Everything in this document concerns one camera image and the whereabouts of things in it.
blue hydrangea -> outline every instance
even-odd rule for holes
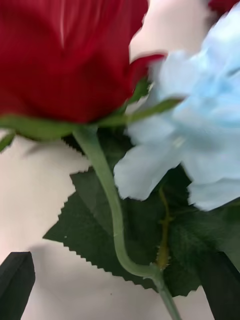
[[[122,198],[145,200],[169,169],[191,179],[189,203],[212,210],[240,197],[240,4],[209,31],[193,56],[173,52],[151,66],[142,108],[173,96],[173,110],[127,128],[135,145],[114,168]]]

white background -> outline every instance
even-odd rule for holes
[[[208,30],[206,2],[151,0],[144,27],[132,41],[132,57],[159,49],[198,50]],[[74,191],[69,174],[87,169],[88,161],[61,142],[17,138],[0,155],[0,263],[11,251],[30,250],[36,271],[22,320],[170,320],[153,290],[42,239]],[[175,302],[183,320],[213,320],[201,288]]]

blue petal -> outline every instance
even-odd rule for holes
[[[172,111],[148,117],[128,126],[126,133],[134,145],[158,145],[159,141],[170,137],[176,129],[171,117]]]
[[[224,15],[207,34],[202,52],[215,72],[229,72],[240,67],[240,4]]]
[[[183,51],[170,53],[161,64],[153,64],[150,79],[155,83],[159,100],[188,96],[202,76],[201,64],[204,64],[204,56],[191,58]]]
[[[182,153],[183,166],[196,184],[240,179],[240,134],[193,132]]]
[[[240,180],[222,179],[209,184],[191,183],[188,191],[190,205],[210,211],[240,197]]]
[[[141,145],[128,151],[114,168],[121,198],[145,200],[167,171],[179,163],[178,149],[165,140],[159,147]]]

red petal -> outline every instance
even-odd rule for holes
[[[211,10],[216,11],[219,15],[229,12],[239,0],[211,0],[208,6]]]
[[[0,90],[16,97],[0,93],[0,113],[89,122],[121,106],[152,59],[129,63],[147,7],[147,0],[0,0]]]

black object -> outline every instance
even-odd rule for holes
[[[0,265],[0,319],[21,320],[35,282],[30,252],[12,252]]]
[[[215,320],[240,320],[240,273],[224,252],[211,252],[198,269]]]

